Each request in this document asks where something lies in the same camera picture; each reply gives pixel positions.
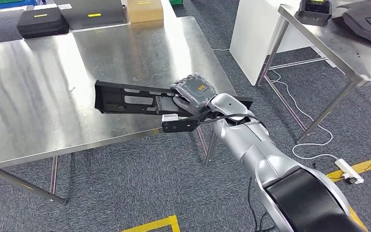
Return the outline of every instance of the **metal table surface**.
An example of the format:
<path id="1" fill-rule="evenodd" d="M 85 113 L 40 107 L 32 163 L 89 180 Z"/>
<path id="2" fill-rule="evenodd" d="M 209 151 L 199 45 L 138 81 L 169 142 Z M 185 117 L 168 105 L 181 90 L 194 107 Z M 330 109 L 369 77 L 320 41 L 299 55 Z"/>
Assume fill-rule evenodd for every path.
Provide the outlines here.
<path id="1" fill-rule="evenodd" d="M 193 17 L 0 43 L 0 168 L 160 133 L 161 116 L 102 115 L 94 83 L 190 73 L 235 95 Z"/>
<path id="2" fill-rule="evenodd" d="M 357 0 L 332 2 L 333 18 L 324 27 L 304 25 L 295 18 L 298 8 L 281 5 L 278 12 L 329 58 L 358 86 L 371 85 L 371 42 L 351 31 L 343 21 L 339 5 Z"/>

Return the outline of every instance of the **yellow label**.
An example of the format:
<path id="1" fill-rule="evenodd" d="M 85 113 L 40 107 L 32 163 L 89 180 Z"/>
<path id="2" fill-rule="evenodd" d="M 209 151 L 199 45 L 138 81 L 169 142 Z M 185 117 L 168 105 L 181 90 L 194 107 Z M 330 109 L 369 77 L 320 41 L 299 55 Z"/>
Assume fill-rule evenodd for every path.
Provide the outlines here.
<path id="1" fill-rule="evenodd" d="M 39 15 L 35 15 L 34 17 L 37 18 L 37 17 L 43 17 L 43 16 L 47 16 L 47 14 L 44 14 L 44 15 L 39 14 Z"/>
<path id="2" fill-rule="evenodd" d="M 100 13 L 97 13 L 97 14 L 89 14 L 89 15 L 87 15 L 87 16 L 89 16 L 89 17 L 97 17 L 97 16 L 101 16 L 101 14 L 100 14 Z"/>

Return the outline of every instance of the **black toolbox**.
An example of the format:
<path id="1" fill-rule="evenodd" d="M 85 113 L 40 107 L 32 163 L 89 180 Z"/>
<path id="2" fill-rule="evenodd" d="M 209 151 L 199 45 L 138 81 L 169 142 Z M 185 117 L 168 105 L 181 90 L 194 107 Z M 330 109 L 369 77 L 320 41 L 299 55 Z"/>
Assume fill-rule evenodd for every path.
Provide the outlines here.
<path id="1" fill-rule="evenodd" d="M 57 7 L 24 11 L 16 28 L 25 39 L 69 32 L 69 24 Z"/>

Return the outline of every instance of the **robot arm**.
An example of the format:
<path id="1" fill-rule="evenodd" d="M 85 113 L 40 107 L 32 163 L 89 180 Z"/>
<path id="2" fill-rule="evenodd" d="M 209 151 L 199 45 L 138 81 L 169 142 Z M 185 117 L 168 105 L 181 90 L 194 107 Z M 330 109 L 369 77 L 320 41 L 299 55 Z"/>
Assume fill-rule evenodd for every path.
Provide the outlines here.
<path id="1" fill-rule="evenodd" d="M 125 102 L 128 88 L 138 91 L 135 96 L 153 98 L 153 103 L 141 106 Z M 252 100 L 216 94 L 198 75 L 174 83 L 171 89 L 99 81 L 95 89 L 95 107 L 102 113 L 175 113 L 188 117 L 163 117 L 165 132 L 193 131 L 207 118 L 224 118 L 213 120 L 214 132 L 257 183 L 261 202 L 280 232 L 364 231 L 350 219 L 348 201 L 330 179 L 275 146 L 267 129 L 248 110 Z"/>

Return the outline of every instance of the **power strip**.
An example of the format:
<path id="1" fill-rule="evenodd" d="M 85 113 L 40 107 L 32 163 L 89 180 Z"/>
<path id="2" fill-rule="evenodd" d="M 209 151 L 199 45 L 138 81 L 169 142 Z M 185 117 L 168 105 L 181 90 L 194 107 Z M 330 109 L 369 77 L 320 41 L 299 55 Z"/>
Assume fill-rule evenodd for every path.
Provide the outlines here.
<path id="1" fill-rule="evenodd" d="M 338 159 L 335 164 L 343 171 L 342 176 L 348 179 L 351 184 L 361 184 L 363 178 L 344 160 Z"/>

